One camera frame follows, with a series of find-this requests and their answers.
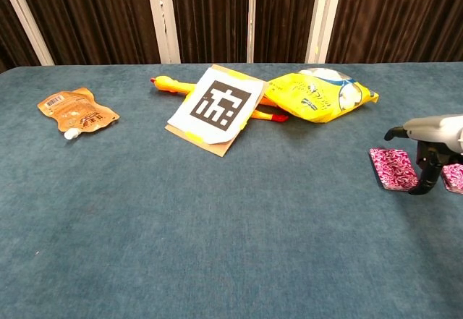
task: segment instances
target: brown curtain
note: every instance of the brown curtain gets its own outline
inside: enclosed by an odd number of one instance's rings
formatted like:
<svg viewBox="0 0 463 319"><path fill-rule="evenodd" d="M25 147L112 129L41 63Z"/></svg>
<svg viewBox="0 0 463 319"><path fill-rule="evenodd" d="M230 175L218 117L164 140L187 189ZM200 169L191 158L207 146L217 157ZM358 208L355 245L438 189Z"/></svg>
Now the brown curtain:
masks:
<svg viewBox="0 0 463 319"><path fill-rule="evenodd" d="M159 63L149 0L27 0L56 64Z"/></svg>
<svg viewBox="0 0 463 319"><path fill-rule="evenodd" d="M463 61L463 0L339 0L326 61Z"/></svg>
<svg viewBox="0 0 463 319"><path fill-rule="evenodd" d="M256 0L254 62L304 62L315 0Z"/></svg>
<svg viewBox="0 0 463 319"><path fill-rule="evenodd" d="M246 62L248 0L173 0L182 62Z"/></svg>
<svg viewBox="0 0 463 319"><path fill-rule="evenodd" d="M9 0L0 0L0 73L41 63Z"/></svg>

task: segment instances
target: gray robot arm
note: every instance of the gray robot arm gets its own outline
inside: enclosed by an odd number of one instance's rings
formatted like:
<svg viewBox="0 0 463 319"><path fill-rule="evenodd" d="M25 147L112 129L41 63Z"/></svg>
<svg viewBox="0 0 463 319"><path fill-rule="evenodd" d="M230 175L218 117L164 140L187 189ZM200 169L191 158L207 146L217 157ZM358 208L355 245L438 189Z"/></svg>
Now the gray robot arm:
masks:
<svg viewBox="0 0 463 319"><path fill-rule="evenodd" d="M412 119L390 129L384 139L389 141L394 137L418 141L417 164L422 173L418 185L409 191L412 195L429 192L443 166L463 163L463 114Z"/></svg>

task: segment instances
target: barcode label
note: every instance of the barcode label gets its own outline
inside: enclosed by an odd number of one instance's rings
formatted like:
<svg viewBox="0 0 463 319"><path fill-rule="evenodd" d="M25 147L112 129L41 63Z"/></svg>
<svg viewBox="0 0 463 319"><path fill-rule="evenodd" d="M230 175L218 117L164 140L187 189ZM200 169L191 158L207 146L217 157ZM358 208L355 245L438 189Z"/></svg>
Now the barcode label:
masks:
<svg viewBox="0 0 463 319"><path fill-rule="evenodd" d="M62 95L58 95L58 96L50 98L48 101L46 101L45 105L50 108L55 103L61 102L63 100L64 100L64 97Z"/></svg>

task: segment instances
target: rubber chicken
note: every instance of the rubber chicken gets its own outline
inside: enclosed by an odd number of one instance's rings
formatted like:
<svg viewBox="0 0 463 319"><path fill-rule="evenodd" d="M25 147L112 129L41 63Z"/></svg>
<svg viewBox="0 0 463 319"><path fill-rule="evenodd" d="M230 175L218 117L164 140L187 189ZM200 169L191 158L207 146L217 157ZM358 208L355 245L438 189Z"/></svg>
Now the rubber chicken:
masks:
<svg viewBox="0 0 463 319"><path fill-rule="evenodd" d="M183 95L187 95L195 89L195 84L188 82L179 82L178 80L173 80L172 78L167 77L165 75L161 75L156 78L151 78L151 82L156 86L158 90L167 91L170 93L181 93ZM265 96L262 97L259 104L278 108L278 106L274 102L270 101ZM269 114L264 113L263 111L254 110L251 114L251 118L270 120L272 122L285 122L289 117L284 114Z"/></svg>

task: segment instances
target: white cap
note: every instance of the white cap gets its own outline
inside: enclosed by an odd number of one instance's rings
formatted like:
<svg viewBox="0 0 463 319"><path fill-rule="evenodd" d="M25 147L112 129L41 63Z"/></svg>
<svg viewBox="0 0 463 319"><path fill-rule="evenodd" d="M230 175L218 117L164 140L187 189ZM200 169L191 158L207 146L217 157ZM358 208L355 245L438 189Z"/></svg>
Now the white cap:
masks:
<svg viewBox="0 0 463 319"><path fill-rule="evenodd" d="M67 140L73 140L78 135L80 135L80 130L76 127L71 127L64 133L64 138L66 138Z"/></svg>

